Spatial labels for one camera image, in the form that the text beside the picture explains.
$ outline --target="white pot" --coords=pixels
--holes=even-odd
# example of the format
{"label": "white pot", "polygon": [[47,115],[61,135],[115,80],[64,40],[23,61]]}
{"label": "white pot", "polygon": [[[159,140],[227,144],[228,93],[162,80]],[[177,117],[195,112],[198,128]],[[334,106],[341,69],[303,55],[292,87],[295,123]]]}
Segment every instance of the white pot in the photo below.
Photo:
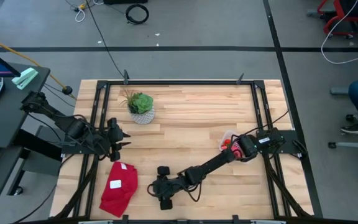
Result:
{"label": "white pot", "polygon": [[133,114],[133,113],[131,113],[129,108],[128,108],[128,111],[131,114],[132,119],[137,124],[149,124],[150,122],[152,122],[152,120],[154,119],[154,116],[155,116],[154,106],[150,111],[148,111],[144,114]]}

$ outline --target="desk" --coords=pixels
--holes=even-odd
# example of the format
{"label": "desk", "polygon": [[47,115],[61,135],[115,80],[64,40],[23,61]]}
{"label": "desk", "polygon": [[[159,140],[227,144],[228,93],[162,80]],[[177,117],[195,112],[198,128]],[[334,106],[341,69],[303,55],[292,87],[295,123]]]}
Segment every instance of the desk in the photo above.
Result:
{"label": "desk", "polygon": [[[10,63],[17,71],[24,71],[31,67]],[[16,88],[11,78],[4,79],[5,90],[0,95],[0,194],[18,160],[24,151],[22,145],[12,146],[17,133],[27,114],[21,111],[22,100],[29,91],[40,91],[49,75],[49,68],[32,67],[38,71],[38,75],[27,85],[24,90]]]}
{"label": "desk", "polygon": [[[264,81],[270,113],[275,120],[287,111],[285,96],[280,80]],[[76,102],[74,113],[82,114],[88,120],[96,84],[97,80],[83,80]],[[197,203],[182,191],[172,198],[172,210],[161,211],[157,198],[146,191],[156,178],[158,166],[169,166],[171,174],[176,174],[189,166],[202,164],[219,153],[219,141],[226,130],[244,133],[256,127],[250,88],[244,85],[128,85],[125,89],[141,91],[153,97],[156,111],[150,124],[135,124],[126,106],[121,105],[123,87],[111,87],[106,120],[117,118],[123,131],[132,136],[126,139],[132,144],[121,150],[120,161],[135,165],[139,175],[137,192],[124,213],[129,215],[130,220],[229,220],[235,214],[240,219],[273,217],[261,156],[246,164],[237,161],[226,164],[208,175],[203,181],[201,199]],[[96,126],[103,99],[101,95]],[[292,129],[290,117],[285,116],[275,126],[282,130]],[[63,208],[76,190],[82,158],[82,155],[73,156],[60,170],[51,216]],[[313,213],[300,160],[289,155],[281,155],[280,158],[289,191],[307,212]],[[118,219],[99,209],[111,166],[112,162],[108,159],[99,163],[90,215],[92,220]],[[85,190],[80,215],[85,209],[87,193]],[[283,214],[278,190],[276,193],[280,213]]]}
{"label": "desk", "polygon": [[[17,71],[22,72],[31,66],[10,63]],[[4,79],[5,90],[0,96],[0,148],[11,145],[17,132],[23,125],[27,113],[20,110],[22,100],[30,91],[41,91],[50,73],[49,68],[32,67],[38,71],[38,75],[27,85],[24,90],[20,90],[12,82],[12,78]]]}

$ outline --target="green object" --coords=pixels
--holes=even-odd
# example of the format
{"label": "green object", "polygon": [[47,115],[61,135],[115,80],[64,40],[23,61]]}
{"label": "green object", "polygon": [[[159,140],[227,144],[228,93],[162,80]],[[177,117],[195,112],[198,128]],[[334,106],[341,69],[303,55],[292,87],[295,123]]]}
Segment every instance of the green object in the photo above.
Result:
{"label": "green object", "polygon": [[21,73],[20,77],[13,78],[12,82],[18,89],[23,90],[37,75],[38,72],[34,68],[28,68]]}
{"label": "green object", "polygon": [[143,93],[128,93],[125,91],[125,98],[122,103],[126,103],[132,114],[144,114],[153,108],[153,98]]}
{"label": "green object", "polygon": [[153,108],[153,98],[146,94],[140,93],[134,101],[139,114],[146,113]]}

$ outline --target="white label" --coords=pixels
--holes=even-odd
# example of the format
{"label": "white label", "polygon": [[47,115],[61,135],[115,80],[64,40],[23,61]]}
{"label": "white label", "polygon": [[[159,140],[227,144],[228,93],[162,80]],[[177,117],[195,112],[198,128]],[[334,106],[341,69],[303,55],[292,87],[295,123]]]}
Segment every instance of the white label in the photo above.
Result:
{"label": "white label", "polygon": [[121,169],[127,169],[127,166],[123,163],[121,163]]}
{"label": "white label", "polygon": [[259,143],[264,143],[264,142],[267,142],[267,141],[270,141],[270,138],[264,138],[264,139],[261,139],[259,140]]}
{"label": "white label", "polygon": [[121,187],[121,180],[110,181],[110,189],[116,189]]}

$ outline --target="potted plant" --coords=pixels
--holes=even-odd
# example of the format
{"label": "potted plant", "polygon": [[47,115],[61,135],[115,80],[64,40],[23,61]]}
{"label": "potted plant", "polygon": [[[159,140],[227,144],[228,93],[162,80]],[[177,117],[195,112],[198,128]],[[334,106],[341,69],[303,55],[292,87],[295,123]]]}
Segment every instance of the potted plant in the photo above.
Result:
{"label": "potted plant", "polygon": [[124,91],[126,100],[123,103],[127,105],[132,119],[137,124],[149,124],[152,122],[155,116],[153,98],[143,93],[134,93],[133,91],[128,93],[126,90]]}

